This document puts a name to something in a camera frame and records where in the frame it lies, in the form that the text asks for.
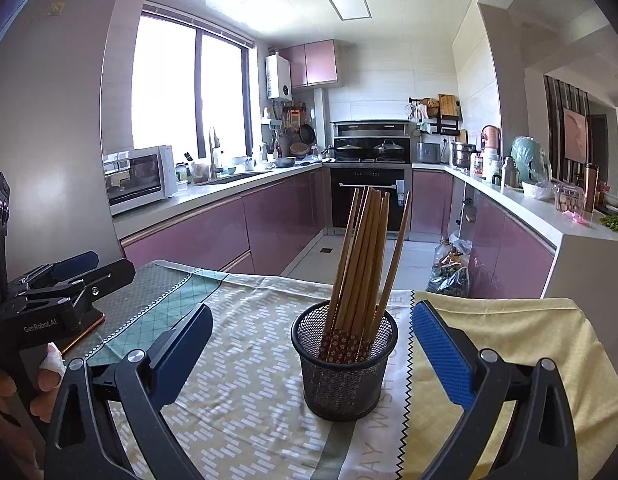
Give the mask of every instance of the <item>door handle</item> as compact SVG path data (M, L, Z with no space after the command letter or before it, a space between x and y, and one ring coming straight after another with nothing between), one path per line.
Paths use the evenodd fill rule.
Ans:
M342 182L339 182L338 185L340 187L377 187L380 189L396 189L395 184L393 184L392 186L374 186L373 184L370 184L369 186L362 186L359 184L343 184Z

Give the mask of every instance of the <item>human hand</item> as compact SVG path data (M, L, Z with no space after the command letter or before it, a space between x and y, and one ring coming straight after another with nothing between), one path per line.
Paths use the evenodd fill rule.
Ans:
M56 366L49 366L60 370L52 371L43 366L48 366L49 362L55 362ZM58 395L58 387L62 379L62 372L64 367L58 367L58 362L62 363L60 357L60 351L55 345L50 344L48 346L48 357L41 365L41 369L38 373L38 387L40 394L29 406L30 412L34 416L38 416L42 421L49 422L54 409L54 403L56 402L56 396ZM0 411L6 414L10 414L9 407L6 400L16 393L16 385L11 377L5 372L0 370ZM32 479L42 478L42 472L36 465L33 444L27 436L27 433L23 428L15 426L9 423L3 416L0 415L0 437L2 438L7 449L10 451L14 460L18 463L22 471Z

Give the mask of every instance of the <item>white water heater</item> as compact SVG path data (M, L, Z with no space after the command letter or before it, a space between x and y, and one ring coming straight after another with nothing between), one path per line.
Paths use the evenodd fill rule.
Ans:
M267 56L267 99L291 101L291 70L289 62L278 54Z

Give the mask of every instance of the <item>blue gripper pad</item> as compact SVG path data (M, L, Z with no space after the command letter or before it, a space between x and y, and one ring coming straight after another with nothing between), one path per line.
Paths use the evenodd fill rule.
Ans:
M449 400L468 411L475 399L473 370L423 301L411 312L411 327Z

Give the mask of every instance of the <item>recessed downlight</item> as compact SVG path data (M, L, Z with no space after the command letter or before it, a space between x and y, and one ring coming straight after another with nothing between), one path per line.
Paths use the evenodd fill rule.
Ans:
M367 0L329 0L339 18L346 20L364 20L371 18Z

